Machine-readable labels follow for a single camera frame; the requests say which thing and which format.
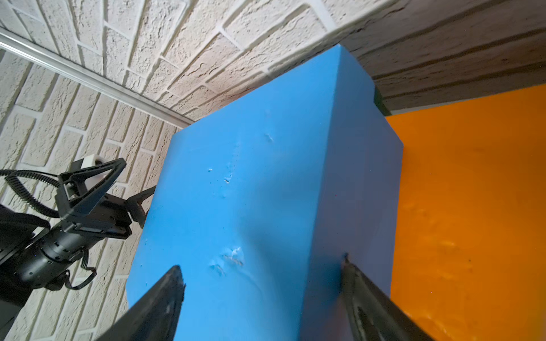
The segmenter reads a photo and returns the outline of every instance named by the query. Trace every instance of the brick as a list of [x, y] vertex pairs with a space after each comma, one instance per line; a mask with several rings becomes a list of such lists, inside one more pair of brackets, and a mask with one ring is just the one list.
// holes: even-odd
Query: brick
[[80, 290], [68, 291], [68, 296], [63, 305], [61, 317], [59, 318], [60, 322], [55, 334], [55, 341], [72, 341], [88, 291], [89, 286]]
[[127, 301], [127, 292], [123, 291], [123, 297], [121, 298], [121, 304], [120, 308], [117, 311], [116, 321], [120, 319], [120, 317], [124, 316], [126, 312], [129, 311], [129, 302]]
[[228, 65], [207, 84], [218, 92], [223, 92], [255, 73], [257, 69], [266, 67], [283, 55], [294, 52], [324, 33], [325, 29], [312, 9], [304, 9], [303, 12], [280, 25], [256, 47]]
[[269, 81], [270, 81], [269, 77], [267, 77], [264, 73], [259, 73], [251, 77], [250, 79], [244, 81], [243, 83], [235, 86], [231, 90], [228, 90], [224, 92], [223, 94], [220, 94], [219, 96], [214, 97], [212, 100], [208, 101], [207, 103], [200, 105], [199, 108], [208, 113], [213, 113], [216, 110], [225, 107], [229, 103], [235, 101], [238, 98], [241, 98], [245, 94], [249, 93], [250, 91], [253, 91], [254, 89], [262, 86], [263, 84], [266, 84]]
[[324, 52], [325, 50], [334, 46], [328, 41], [320, 41], [316, 44], [311, 44], [308, 47], [301, 49], [289, 56], [284, 56], [283, 58], [277, 60], [273, 64], [268, 66], [268, 72], [273, 79], [279, 77], [280, 75], [286, 73], [293, 68], [302, 65], [306, 61], [310, 60], [316, 55]]
[[114, 30], [106, 28], [106, 78], [118, 84], [123, 83], [125, 63], [130, 43], [127, 38]]
[[[478, 78], [481, 75], [475, 73], [476, 69], [484, 72], [485, 68], [498, 67], [497, 63], [479, 62], [481, 53], [488, 53], [486, 50], [489, 50], [491, 54], [504, 54], [504, 51], [501, 52], [498, 50], [502, 49], [502, 46], [506, 47], [505, 51], [508, 53], [517, 51], [519, 54], [516, 58], [521, 65], [510, 65], [510, 63], [505, 61], [504, 56], [498, 54], [499, 57], [502, 56], [499, 59], [502, 59], [500, 64], [503, 66], [501, 69], [490, 70], [489, 72], [497, 73], [503, 69], [530, 65], [538, 61], [532, 61], [530, 56], [527, 55], [531, 51], [526, 49], [532, 50], [532, 53], [534, 52], [535, 55], [540, 53], [544, 56], [545, 52], [543, 50], [535, 50], [535, 47], [544, 46], [544, 36], [535, 36], [540, 41], [538, 46], [534, 46], [534, 43], [510, 46], [510, 44], [524, 43], [525, 39], [532, 38], [521, 37], [515, 39], [509, 37], [515, 37], [524, 32], [532, 32], [536, 29], [544, 29], [546, 26], [546, 16], [544, 15], [543, 6], [543, 3], [540, 1], [528, 2], [526, 6], [521, 6], [518, 0], [505, 1], [481, 11], [474, 11], [471, 14], [460, 17], [458, 20], [441, 25], [433, 31], [407, 37], [396, 44], [389, 44], [371, 52], [368, 52], [364, 48], [359, 49], [357, 50], [358, 54], [354, 56], [358, 59], [360, 65], [365, 68], [366, 72], [374, 78], [375, 76], [379, 76], [379, 78], [383, 78], [383, 76], [392, 77], [394, 74], [404, 74], [407, 72], [415, 73], [417, 69], [424, 71], [417, 79], [402, 80], [407, 85], [411, 84], [412, 89], [409, 90], [410, 92], [415, 92], [418, 88], [422, 88], [423, 80], [432, 81], [432, 86], [440, 86], [442, 84], [442, 82], [438, 81], [436, 71], [430, 69], [430, 65], [434, 63], [438, 66], [442, 65], [443, 68], [441, 70], [443, 72], [452, 72], [453, 77], [448, 77], [448, 83], [458, 82], [461, 77], [466, 79]], [[460, 11], [460, 7], [462, 7], [461, 4], [457, 3], [456, 10]], [[484, 20], [484, 18], [495, 18], [495, 20]], [[507, 25], [507, 22], [517, 22], [518, 24], [516, 26]], [[473, 60], [468, 61], [466, 65], [463, 63], [463, 67], [474, 68], [473, 71], [466, 69], [462, 72], [460, 70], [452, 70], [451, 66], [447, 64], [452, 63], [457, 58], [463, 61], [465, 58], [469, 58], [469, 56], [474, 56], [472, 57]], [[381, 93], [384, 96], [389, 96], [389, 94], [384, 93], [379, 84], [377, 86], [381, 89]]]
[[146, 2], [130, 67], [141, 75], [148, 74], [161, 48], [169, 39], [170, 30], [180, 17], [185, 3], [180, 0], [149, 0]]
[[15, 102], [31, 65], [27, 60], [8, 52], [0, 61], [0, 124], [2, 124]]
[[32, 332], [33, 339], [53, 336], [67, 294], [68, 289], [65, 287], [58, 291], [47, 291]]
[[[53, 174], [66, 172], [70, 163], [74, 161], [74, 157], [80, 146], [80, 141], [81, 135], [78, 133], [68, 130], [61, 132], [61, 136], [57, 140], [51, 159], [48, 162], [48, 172]], [[56, 193], [57, 190], [55, 187], [39, 182], [36, 185], [34, 196], [45, 206], [54, 208], [56, 204]]]
[[100, 309], [103, 306], [106, 296], [106, 290], [114, 274], [116, 260], [120, 254], [122, 245], [123, 242], [120, 240], [111, 238], [106, 240], [106, 247], [97, 267], [97, 276], [90, 284], [89, 296], [85, 302], [78, 330], [91, 329], [97, 324]]
[[182, 75], [169, 87], [169, 91], [184, 97], [200, 82], [214, 74], [229, 57], [239, 52], [231, 41], [218, 34]]
[[58, 53], [55, 43], [51, 38], [48, 27], [46, 24], [39, 22], [38, 20], [29, 17], [28, 15], [17, 12], [18, 17], [21, 19], [23, 25], [25, 25], [28, 34], [31, 35], [32, 41], [37, 45], [44, 47], [54, 53]]
[[161, 96], [161, 98], [157, 101], [157, 103], [165, 107], [171, 108], [176, 103], [180, 102], [181, 100], [182, 98], [178, 97], [177, 95], [174, 95], [168, 91], [165, 91], [163, 95]]
[[146, 124], [148, 123], [148, 115], [145, 113], [135, 110], [129, 129], [127, 130], [127, 136], [123, 142], [123, 148], [120, 152], [120, 158], [124, 158], [127, 166], [121, 172], [119, 182], [127, 182], [129, 174], [133, 168], [133, 162], [137, 156], [137, 152], [140, 147], [140, 141], [142, 141], [142, 136], [144, 135], [144, 130]]
[[211, 100], [214, 96], [216, 96], [214, 92], [210, 91], [207, 87], [201, 86], [186, 98], [182, 99], [180, 103], [173, 106], [173, 110], [185, 114], [196, 106]]
[[250, 1], [225, 28], [238, 43], [249, 46], [277, 20], [298, 5], [298, 0]]
[[0, 169], [13, 169], [25, 147], [34, 118], [25, 115], [10, 115], [0, 134]]
[[93, 340], [93, 333], [83, 333], [74, 335], [73, 341], [91, 341]]
[[81, 85], [64, 123], [74, 128], [87, 129], [91, 113], [95, 108], [98, 98], [98, 92]]
[[78, 39], [102, 51], [102, 5], [100, 0], [70, 0]]
[[202, 119], [203, 117], [207, 116], [208, 113], [206, 113], [205, 111], [199, 109], [199, 108], [195, 108], [193, 109], [192, 111], [186, 113], [184, 116], [186, 116], [187, 118], [193, 120], [193, 121], [197, 121], [199, 119]]
[[[502, 2], [502, 4], [505, 3], [518, 3], [518, 1], [512, 0]], [[540, 1], [529, 1], [526, 3], [527, 6], [522, 6], [521, 8], [531, 9], [534, 4], [539, 3]], [[513, 28], [512, 34], [514, 35], [518, 34], [519, 32], [523, 32], [518, 32], [518, 30], [528, 24], [527, 20], [520, 21], [515, 20], [516, 17], [511, 17], [512, 21], [515, 20], [514, 22], [522, 23], [524, 25], [506, 25], [501, 11], [500, 13], [493, 14], [495, 20], [484, 21], [487, 23], [486, 28], [479, 26], [475, 27], [475, 24], [465, 22], [461, 24], [462, 26], [457, 27], [455, 31], [453, 31], [453, 28], [451, 28], [448, 34], [449, 37], [444, 37], [445, 32], [442, 31], [446, 27], [449, 28], [449, 26], [454, 22], [460, 22], [459, 20], [455, 19], [457, 17], [464, 19], [465, 21], [472, 20], [473, 14], [475, 13], [481, 13], [483, 17], [490, 17], [491, 14], [487, 14], [488, 9], [497, 7], [496, 5], [489, 6], [490, 4], [491, 3], [489, 3], [487, 0], [459, 0], [456, 3], [437, 0], [399, 0], [393, 2], [389, 6], [385, 6], [383, 9], [374, 14], [371, 14], [370, 17], [359, 21], [355, 27], [356, 31], [351, 29], [340, 32], [340, 34], [337, 34], [337, 38], [335, 38], [333, 41], [340, 42], [340, 44], [350, 51], [355, 58], [359, 59], [360, 56], [363, 56], [371, 51], [382, 51], [382, 47], [398, 46], [398, 43], [406, 42], [408, 40], [410, 42], [414, 41], [414, 37], [416, 35], [410, 33], [419, 33], [417, 36], [426, 37], [428, 34], [421, 33], [431, 33], [431, 28], [433, 28], [433, 33], [437, 32], [439, 29], [440, 32], [438, 32], [437, 37], [442, 39], [439, 41], [430, 41], [429, 43], [434, 45], [430, 45], [428, 47], [431, 48], [432, 51], [438, 52], [443, 50], [444, 44], [448, 44], [448, 46], [453, 44], [453, 42], [455, 42], [457, 45], [461, 44], [459, 40], [453, 39], [452, 37], [452, 34], [455, 34], [456, 37], [460, 33], [465, 33], [465, 30], [461, 29], [461, 27], [467, 28], [466, 33], [469, 33], [470, 31], [480, 32], [480, 34], [470, 34], [468, 37], [464, 38], [462, 41], [462, 46], [468, 47], [484, 44], [485, 42], [476, 42], [476, 38], [481, 39], [482, 37], [487, 37], [490, 34], [492, 34], [493, 37], [496, 37], [496, 39], [501, 38], [501, 35], [496, 34], [496, 30], [499, 29], [499, 26], [496, 25], [501, 25], [500, 29], [503, 29], [504, 26]], [[488, 7], [488, 9], [486, 9], [486, 12], [483, 12], [483, 9], [476, 10], [476, 7]], [[333, 45], [323, 45], [320, 46], [319, 49], [326, 50], [331, 46]], [[416, 49], [416, 51], [420, 51], [421, 46], [413, 46], [409, 51], [413, 51], [414, 49]], [[447, 56], [450, 53], [451, 51], [448, 50], [447, 54], [442, 55], [442, 57]]]
[[163, 94], [166, 86], [170, 84], [174, 77], [179, 74], [180, 70], [172, 66], [170, 63], [160, 59], [158, 67], [153, 72], [150, 82], [145, 87], [142, 95], [153, 101], [156, 101]]
[[108, 134], [106, 135], [108, 139], [123, 142], [134, 110], [133, 107], [128, 106], [127, 104], [117, 104], [112, 122], [110, 123], [110, 128], [108, 128]]
[[120, 307], [121, 298], [123, 297], [123, 292], [125, 291], [126, 281], [126, 279], [114, 278], [110, 283], [110, 286], [108, 286], [106, 299], [104, 300], [104, 305], [100, 310], [96, 335], [102, 335], [114, 324], [117, 310]]
[[120, 154], [120, 147], [113, 145], [111, 143], [105, 142], [100, 149], [99, 155], [105, 158], [108, 161], [117, 159], [117, 156]]
[[123, 193], [125, 192], [125, 187], [114, 185], [110, 187], [108, 193], [114, 195], [118, 198], [123, 198]]
[[116, 100], [103, 94], [100, 95], [97, 105], [91, 115], [89, 128], [87, 130], [84, 144], [78, 157], [85, 157], [90, 154], [97, 154], [103, 143], [112, 113], [116, 107]]
[[64, 130], [55, 144], [55, 150], [48, 162], [48, 170], [53, 174], [60, 174], [68, 170], [68, 166], [76, 156], [80, 147], [81, 134]]
[[144, 90], [144, 86], [146, 85], [146, 79], [131, 71], [127, 71], [127, 74], [128, 75], [125, 81], [125, 87], [136, 93], [142, 93], [142, 91]]
[[30, 40], [31, 36], [28, 35], [19, 18], [4, 1], [0, 1], [0, 21], [8, 31]]
[[336, 24], [342, 25], [361, 17], [362, 12], [386, 2], [385, 0], [323, 0]]
[[58, 77], [35, 133], [27, 144], [23, 162], [45, 166], [77, 89], [76, 82]]
[[138, 223], [133, 222], [131, 224], [131, 230], [133, 234], [125, 240], [121, 254], [117, 261], [116, 275], [128, 275], [131, 270], [131, 265], [137, 252], [137, 247], [140, 241], [140, 235], [142, 235], [142, 228]]
[[148, 169], [152, 162], [152, 155], [138, 152], [136, 156], [135, 164], [133, 166], [133, 171], [129, 178], [129, 186], [125, 191], [127, 197], [131, 197], [143, 190], [144, 182], [146, 181], [146, 175], [148, 174]]
[[36, 1], [34, 0], [10, 0], [9, 2], [13, 7], [18, 8], [25, 13], [34, 17], [40, 17], [40, 10], [36, 6]]
[[104, 60], [103, 56], [96, 54], [95, 52], [80, 46], [81, 55], [84, 59], [84, 67], [93, 71], [98, 75], [104, 75]]
[[[404, 70], [381, 77], [375, 84], [385, 97], [395, 97], [485, 79], [506, 70], [509, 72], [527, 65], [540, 64], [546, 55], [545, 41], [546, 32], [489, 49], [467, 52], [460, 57], [429, 63], [417, 69]], [[431, 98], [430, 103], [441, 102]]]
[[21, 341], [27, 339], [44, 300], [45, 292], [45, 289], [36, 289], [32, 291], [27, 303], [21, 309], [17, 319], [15, 319], [15, 322], [11, 326], [5, 341]]
[[170, 140], [175, 133], [176, 127], [167, 123], [163, 124], [163, 129], [159, 135], [159, 143], [156, 150], [156, 156], [153, 158], [152, 166], [148, 172], [148, 180], [144, 185], [144, 188], [150, 188], [157, 184], [159, 180], [159, 174], [161, 173], [161, 168], [163, 167], [163, 162], [165, 161], [165, 156], [167, 156], [167, 149], [169, 148]]
[[139, 9], [140, 6], [137, 1], [108, 0], [106, 2], [107, 21], [130, 37], [133, 35]]
[[27, 76], [21, 93], [17, 97], [17, 105], [35, 111], [42, 111], [50, 88], [56, 79], [56, 74], [53, 71], [34, 65]]
[[189, 62], [197, 48], [205, 43], [209, 34], [234, 3], [234, 0], [197, 1], [174, 36], [165, 54], [166, 58], [182, 68]]
[[39, 0], [39, 3], [60, 55], [76, 64], [81, 64], [78, 46], [74, 39], [76, 31], [68, 5], [58, 0]]
[[148, 119], [146, 132], [144, 132], [144, 137], [142, 139], [142, 144], [140, 145], [140, 147], [149, 151], [156, 150], [157, 139], [159, 139], [159, 134], [161, 132], [162, 126], [163, 126], [163, 121], [155, 117], [150, 117]]

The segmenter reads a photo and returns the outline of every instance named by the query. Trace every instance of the textured brick wall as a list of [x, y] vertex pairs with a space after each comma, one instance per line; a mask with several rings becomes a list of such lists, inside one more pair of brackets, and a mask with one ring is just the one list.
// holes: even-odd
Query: textured brick wall
[[[33, 2], [13, 1], [31, 12]], [[89, 44], [93, 36], [87, 37]], [[124, 173], [112, 187], [127, 198], [157, 183], [170, 139], [177, 128], [134, 110], [40, 66], [0, 50], [0, 169], [58, 174], [89, 154], [123, 157]], [[24, 181], [40, 201], [53, 207], [54, 189]], [[0, 202], [35, 213], [0, 180]], [[141, 228], [125, 240], [99, 242], [91, 249], [98, 276], [85, 289], [34, 290], [7, 340], [92, 340], [127, 310], [124, 295]], [[74, 266], [74, 283], [89, 273]]]
[[197, 120], [387, 0], [0, 0], [0, 23]]

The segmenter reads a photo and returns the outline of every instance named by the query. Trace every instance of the orange surface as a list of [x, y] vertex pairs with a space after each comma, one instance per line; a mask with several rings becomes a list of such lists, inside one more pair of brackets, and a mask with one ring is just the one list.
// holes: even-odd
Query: orange surface
[[436, 340], [546, 339], [546, 85], [388, 120], [393, 301]]

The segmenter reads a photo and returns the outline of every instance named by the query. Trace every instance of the green strip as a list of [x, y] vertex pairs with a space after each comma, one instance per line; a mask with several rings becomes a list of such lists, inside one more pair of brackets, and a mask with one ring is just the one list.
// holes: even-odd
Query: green strip
[[392, 115], [383, 103], [383, 96], [381, 96], [381, 93], [379, 92], [379, 89], [376, 87], [375, 93], [373, 94], [373, 103], [376, 105], [376, 107], [379, 109], [379, 111], [383, 114], [383, 116], [390, 116]]

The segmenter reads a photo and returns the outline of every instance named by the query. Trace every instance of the blue box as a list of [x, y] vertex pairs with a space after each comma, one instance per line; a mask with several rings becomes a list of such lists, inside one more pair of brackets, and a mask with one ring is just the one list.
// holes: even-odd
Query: blue box
[[342, 47], [171, 141], [133, 268], [133, 305], [172, 265], [176, 340], [351, 340], [345, 252], [387, 295], [403, 145]]

